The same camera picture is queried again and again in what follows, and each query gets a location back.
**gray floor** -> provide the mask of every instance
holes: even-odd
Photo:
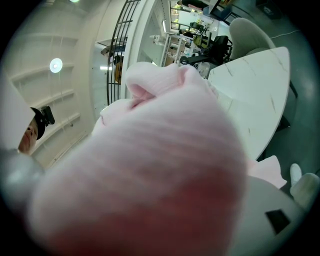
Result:
[[[256,23],[271,38],[287,34],[297,28],[284,16],[270,20],[255,6],[255,0],[233,2],[251,16],[237,8],[233,12]],[[303,173],[316,173],[320,169],[320,72],[313,50],[301,31],[272,39],[277,47],[287,47],[290,53],[291,81],[298,92],[296,99],[289,91],[284,110],[291,127],[276,132],[266,149],[266,156],[277,156],[282,177],[288,181],[282,188],[290,188],[290,165],[297,163]]]

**white table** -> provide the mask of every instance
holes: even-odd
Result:
[[[247,156],[265,150],[284,112],[290,83],[290,57],[285,47],[233,60],[210,71],[218,102],[233,121]]]

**pink knitted fabric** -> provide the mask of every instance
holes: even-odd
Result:
[[[247,177],[232,124],[193,67],[137,63],[126,82],[144,103],[48,171],[30,234],[58,255],[225,255]]]

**black cap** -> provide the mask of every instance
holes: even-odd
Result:
[[[40,110],[38,110],[34,107],[32,107],[31,109],[35,113],[34,120],[38,126],[38,137],[36,140],[39,140],[44,135],[45,130],[46,130],[45,118]]]

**black metal railing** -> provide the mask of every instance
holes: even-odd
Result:
[[[115,102],[120,98],[122,66],[128,31],[132,17],[141,0],[126,0],[113,32],[108,53],[108,70],[106,71],[106,94],[107,104]]]

